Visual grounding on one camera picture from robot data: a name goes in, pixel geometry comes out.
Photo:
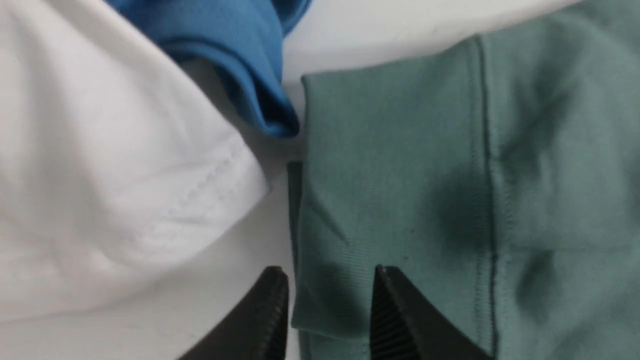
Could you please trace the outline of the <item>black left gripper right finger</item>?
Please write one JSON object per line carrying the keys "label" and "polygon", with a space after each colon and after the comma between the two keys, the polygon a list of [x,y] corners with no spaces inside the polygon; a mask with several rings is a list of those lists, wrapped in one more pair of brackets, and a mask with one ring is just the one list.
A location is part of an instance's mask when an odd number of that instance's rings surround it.
{"label": "black left gripper right finger", "polygon": [[375,267],[370,312],[372,360],[491,360],[395,266]]}

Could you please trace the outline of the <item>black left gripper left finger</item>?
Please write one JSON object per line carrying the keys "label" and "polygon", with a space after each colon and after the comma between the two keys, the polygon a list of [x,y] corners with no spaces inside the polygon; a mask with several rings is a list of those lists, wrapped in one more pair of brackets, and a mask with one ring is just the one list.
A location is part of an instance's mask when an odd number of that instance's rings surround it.
{"label": "black left gripper left finger", "polygon": [[290,287],[279,266],[268,266],[236,306],[181,360],[284,360]]}

